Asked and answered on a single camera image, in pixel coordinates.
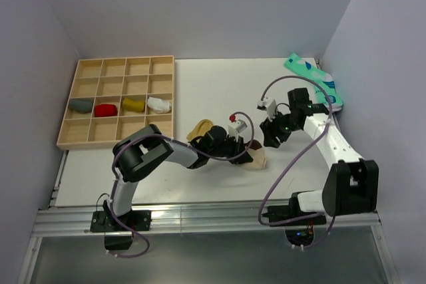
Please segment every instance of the white wall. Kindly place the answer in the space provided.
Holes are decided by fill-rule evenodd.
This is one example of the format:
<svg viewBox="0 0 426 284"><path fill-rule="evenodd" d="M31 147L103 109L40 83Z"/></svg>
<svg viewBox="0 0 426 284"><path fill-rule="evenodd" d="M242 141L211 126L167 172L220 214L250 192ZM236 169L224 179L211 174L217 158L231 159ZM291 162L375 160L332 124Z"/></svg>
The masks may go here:
<svg viewBox="0 0 426 284"><path fill-rule="evenodd" d="M83 57L321 57L349 0L49 0Z"/></svg>
<svg viewBox="0 0 426 284"><path fill-rule="evenodd" d="M344 134L379 164L379 214L404 283L426 277L425 18L425 0L351 0L323 57Z"/></svg>
<svg viewBox="0 0 426 284"><path fill-rule="evenodd" d="M14 283L55 183L55 140L77 54L46 0L0 7L0 282Z"/></svg>

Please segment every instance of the red rolled cloth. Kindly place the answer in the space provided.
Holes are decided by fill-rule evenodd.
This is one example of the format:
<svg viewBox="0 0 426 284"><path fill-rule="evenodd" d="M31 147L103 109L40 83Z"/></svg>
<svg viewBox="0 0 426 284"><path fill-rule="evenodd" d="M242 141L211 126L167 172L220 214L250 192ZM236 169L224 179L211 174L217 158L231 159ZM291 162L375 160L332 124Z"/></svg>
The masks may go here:
<svg viewBox="0 0 426 284"><path fill-rule="evenodd" d="M117 107L114 104L102 103L95 106L95 116L101 118L104 116L116 116Z"/></svg>

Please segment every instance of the gray floor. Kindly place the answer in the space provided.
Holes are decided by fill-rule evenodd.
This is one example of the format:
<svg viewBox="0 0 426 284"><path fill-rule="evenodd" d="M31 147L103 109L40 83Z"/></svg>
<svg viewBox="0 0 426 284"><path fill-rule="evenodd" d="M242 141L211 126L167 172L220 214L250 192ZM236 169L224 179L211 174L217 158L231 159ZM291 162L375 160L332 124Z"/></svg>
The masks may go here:
<svg viewBox="0 0 426 284"><path fill-rule="evenodd" d="M102 237L45 238L32 283L386 283L369 227L334 229L303 253L282 229L150 240L144 257L115 259Z"/></svg>

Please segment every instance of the wooden box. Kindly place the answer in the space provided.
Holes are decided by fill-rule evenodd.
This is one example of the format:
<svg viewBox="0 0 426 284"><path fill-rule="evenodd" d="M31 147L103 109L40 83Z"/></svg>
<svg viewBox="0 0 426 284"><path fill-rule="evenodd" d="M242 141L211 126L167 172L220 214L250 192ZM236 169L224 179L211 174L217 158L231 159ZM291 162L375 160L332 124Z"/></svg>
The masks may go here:
<svg viewBox="0 0 426 284"><path fill-rule="evenodd" d="M122 108L122 100L147 101L156 97L172 103L166 114L157 114L145 104L144 112ZM118 115L97 118L94 112L78 113L69 108L77 98L98 104L114 104ZM57 146L62 150L107 148L148 124L173 136L174 57L131 57L80 60L65 109Z"/></svg>

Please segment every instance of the wooden organizer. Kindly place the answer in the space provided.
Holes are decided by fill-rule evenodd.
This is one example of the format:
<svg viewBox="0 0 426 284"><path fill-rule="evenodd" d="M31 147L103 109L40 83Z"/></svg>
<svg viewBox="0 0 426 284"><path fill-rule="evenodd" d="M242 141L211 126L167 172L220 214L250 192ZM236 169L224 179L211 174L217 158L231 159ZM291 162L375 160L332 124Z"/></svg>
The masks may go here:
<svg viewBox="0 0 426 284"><path fill-rule="evenodd" d="M153 96L172 103L167 114L156 114L145 104L143 113L124 110L124 98L147 101ZM115 104L118 116L96 118L69 108L71 98L91 100L94 106ZM173 136L174 57L132 57L80 60L63 117L57 146L62 150L108 148L148 124Z"/></svg>

